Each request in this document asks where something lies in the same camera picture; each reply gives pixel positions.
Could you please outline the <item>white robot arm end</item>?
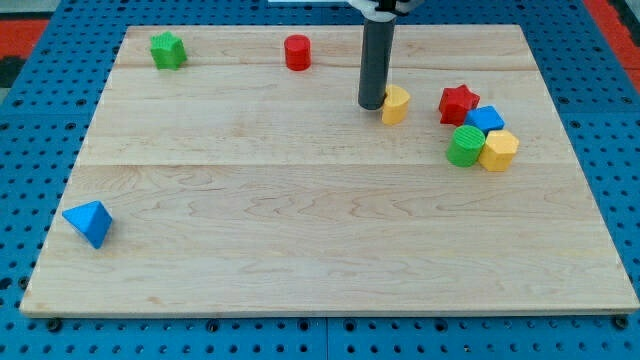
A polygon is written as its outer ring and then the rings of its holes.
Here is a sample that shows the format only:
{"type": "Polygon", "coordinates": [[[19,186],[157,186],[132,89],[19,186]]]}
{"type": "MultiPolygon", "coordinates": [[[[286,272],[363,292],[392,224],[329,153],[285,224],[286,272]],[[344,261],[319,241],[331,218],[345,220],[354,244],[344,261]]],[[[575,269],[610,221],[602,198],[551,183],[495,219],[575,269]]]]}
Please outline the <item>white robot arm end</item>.
{"type": "Polygon", "coordinates": [[[389,22],[407,16],[424,3],[424,0],[348,0],[365,19],[374,22],[389,22]]]}

